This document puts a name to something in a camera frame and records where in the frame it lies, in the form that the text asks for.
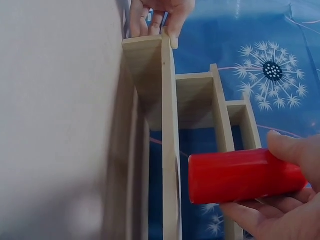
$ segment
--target hand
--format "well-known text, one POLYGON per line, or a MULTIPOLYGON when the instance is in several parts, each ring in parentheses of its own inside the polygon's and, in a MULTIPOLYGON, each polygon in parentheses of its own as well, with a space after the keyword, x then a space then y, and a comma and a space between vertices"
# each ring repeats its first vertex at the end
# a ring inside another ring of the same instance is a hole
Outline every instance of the hand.
POLYGON ((319 240, 320 134, 296 139, 271 131, 267 141, 275 157, 300 166, 312 188, 286 196, 221 204, 222 211, 257 240, 319 240))
POLYGON ((133 38, 158 35, 160 27, 168 12, 166 20, 171 44, 178 47, 178 37, 188 15, 195 8, 196 0, 132 0, 130 8, 130 30, 133 38), (153 17, 148 28, 146 17, 153 9, 153 17))

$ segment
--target blue tablecloth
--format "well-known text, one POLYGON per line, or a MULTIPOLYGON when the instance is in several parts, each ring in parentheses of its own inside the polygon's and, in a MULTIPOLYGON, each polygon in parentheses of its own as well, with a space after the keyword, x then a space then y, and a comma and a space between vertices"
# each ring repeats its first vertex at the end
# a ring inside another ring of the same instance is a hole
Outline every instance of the blue tablecloth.
MULTIPOLYGON (((196 0, 174 59, 177 74, 216 63, 227 100, 249 94, 263 147, 271 129, 296 138, 320 133, 318 0, 196 0)), ((232 131, 243 149, 239 128, 232 131)), ((161 132, 151 133, 150 240, 163 239, 161 141, 161 132)), ((222 240, 219 206, 192 205, 188 197, 188 155, 216 152, 214 129, 181 130, 180 150, 182 238, 222 240)))

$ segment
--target white dandelion pattern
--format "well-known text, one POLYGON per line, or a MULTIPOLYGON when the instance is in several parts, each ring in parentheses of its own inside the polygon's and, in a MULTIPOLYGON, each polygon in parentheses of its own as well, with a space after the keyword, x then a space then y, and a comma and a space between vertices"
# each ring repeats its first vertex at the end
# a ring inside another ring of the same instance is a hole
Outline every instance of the white dandelion pattern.
POLYGON ((221 224, 224 222, 223 217, 224 217, 223 215, 221 216, 214 215, 211 222, 209 222, 207 226, 207 231, 210 232, 215 237, 222 230, 221 224))
POLYGON ((202 214, 205 215, 208 213, 213 213, 215 211, 215 208, 218 206, 219 204, 217 203, 203 204, 201 205, 202 214))
POLYGON ((239 91, 254 97, 261 111, 296 108, 308 90, 301 81, 305 73, 298 68, 297 58, 276 42, 258 42, 242 46, 243 64, 236 64, 235 75, 244 81, 239 91))

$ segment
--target fingernail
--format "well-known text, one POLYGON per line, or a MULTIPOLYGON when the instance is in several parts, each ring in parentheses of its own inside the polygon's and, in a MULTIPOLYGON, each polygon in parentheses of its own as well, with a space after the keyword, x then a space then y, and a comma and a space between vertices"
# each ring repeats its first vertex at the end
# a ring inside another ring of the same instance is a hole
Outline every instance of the fingernail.
POLYGON ((177 49, 179 45, 179 39, 177 37, 172 37, 170 41, 171 41, 171 48, 177 49))
POLYGON ((269 134, 273 134, 273 135, 281 135, 279 132, 275 131, 275 130, 270 130, 269 134))

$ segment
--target red cylinder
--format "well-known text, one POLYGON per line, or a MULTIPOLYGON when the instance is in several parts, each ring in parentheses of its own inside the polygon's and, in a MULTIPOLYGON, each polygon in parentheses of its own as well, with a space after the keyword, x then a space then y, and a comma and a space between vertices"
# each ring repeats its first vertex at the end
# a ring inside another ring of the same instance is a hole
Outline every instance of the red cylinder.
POLYGON ((276 196, 299 191, 308 183, 298 166, 263 148, 191 155, 188 182, 193 204, 276 196))

